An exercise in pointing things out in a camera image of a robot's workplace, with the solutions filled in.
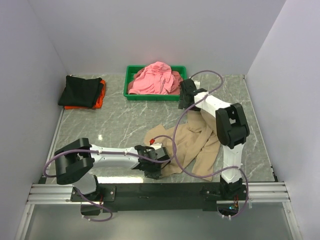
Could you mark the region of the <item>beige t shirt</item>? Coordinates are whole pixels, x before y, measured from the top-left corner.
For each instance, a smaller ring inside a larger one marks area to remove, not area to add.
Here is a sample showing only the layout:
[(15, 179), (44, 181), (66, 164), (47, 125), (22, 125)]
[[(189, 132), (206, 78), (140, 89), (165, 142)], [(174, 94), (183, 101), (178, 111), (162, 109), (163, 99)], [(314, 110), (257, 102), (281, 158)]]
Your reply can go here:
[[(144, 144), (149, 146), (150, 140), (159, 135), (166, 135), (173, 139), (175, 127), (165, 129), (159, 124), (147, 131)], [(169, 156), (173, 156), (172, 141), (166, 137), (155, 139), (156, 143), (162, 143), (166, 147)], [(216, 118), (208, 112), (188, 111), (187, 122), (180, 124), (175, 134), (176, 156), (183, 168), (186, 168), (194, 159), (192, 173), (198, 176), (206, 176), (214, 172), (214, 163), (220, 149), (220, 141), (217, 137)], [(181, 173), (177, 162), (172, 160), (162, 169), (163, 177)]]

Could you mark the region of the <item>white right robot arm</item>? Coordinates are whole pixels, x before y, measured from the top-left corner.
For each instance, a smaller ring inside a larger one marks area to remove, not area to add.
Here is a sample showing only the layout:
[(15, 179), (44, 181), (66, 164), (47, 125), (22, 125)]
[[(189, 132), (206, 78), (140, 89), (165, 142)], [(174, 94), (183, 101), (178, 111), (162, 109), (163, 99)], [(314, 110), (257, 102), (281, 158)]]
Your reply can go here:
[(240, 103), (228, 103), (209, 94), (188, 78), (180, 83), (179, 109), (203, 110), (215, 118), (216, 136), (223, 145), (223, 168), (219, 193), (224, 200), (233, 199), (246, 190), (239, 168), (242, 152), (250, 135), (244, 109)]

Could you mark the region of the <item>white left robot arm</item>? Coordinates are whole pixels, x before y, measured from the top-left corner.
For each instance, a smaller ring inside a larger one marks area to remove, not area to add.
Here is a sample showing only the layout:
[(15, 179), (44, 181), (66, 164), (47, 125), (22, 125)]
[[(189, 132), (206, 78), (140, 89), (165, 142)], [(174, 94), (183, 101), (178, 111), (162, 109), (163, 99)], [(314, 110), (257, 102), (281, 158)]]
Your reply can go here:
[(88, 138), (80, 138), (54, 153), (55, 177), (59, 185), (73, 185), (88, 201), (103, 194), (98, 178), (89, 173), (95, 168), (126, 168), (144, 172), (150, 179), (159, 179), (162, 165), (170, 156), (161, 143), (152, 146), (136, 145), (129, 148), (108, 148), (90, 144)]

